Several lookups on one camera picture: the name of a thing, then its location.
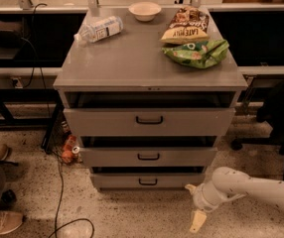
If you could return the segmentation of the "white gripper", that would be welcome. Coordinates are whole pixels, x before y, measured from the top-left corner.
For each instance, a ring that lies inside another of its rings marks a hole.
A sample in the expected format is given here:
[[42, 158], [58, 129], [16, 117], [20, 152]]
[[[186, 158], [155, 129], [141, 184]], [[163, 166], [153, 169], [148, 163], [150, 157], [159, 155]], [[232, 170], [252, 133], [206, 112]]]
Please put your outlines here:
[[190, 194], [193, 195], [193, 202], [197, 210], [192, 211], [190, 231], [197, 233], [207, 220], [207, 213], [213, 212], [218, 208], [219, 197], [217, 190], [211, 182], [202, 183], [199, 186], [186, 184]]

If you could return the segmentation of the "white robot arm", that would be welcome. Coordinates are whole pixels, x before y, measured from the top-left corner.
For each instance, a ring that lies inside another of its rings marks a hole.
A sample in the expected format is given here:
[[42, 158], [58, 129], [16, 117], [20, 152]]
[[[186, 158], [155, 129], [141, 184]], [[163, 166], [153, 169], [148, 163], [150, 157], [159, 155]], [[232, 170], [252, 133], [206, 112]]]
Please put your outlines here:
[[246, 173], [220, 167], [213, 171], [208, 182], [198, 186], [186, 184], [195, 210], [192, 211], [190, 231], [197, 233], [204, 225], [207, 214], [221, 204], [251, 196], [284, 210], [284, 180], [254, 178]]

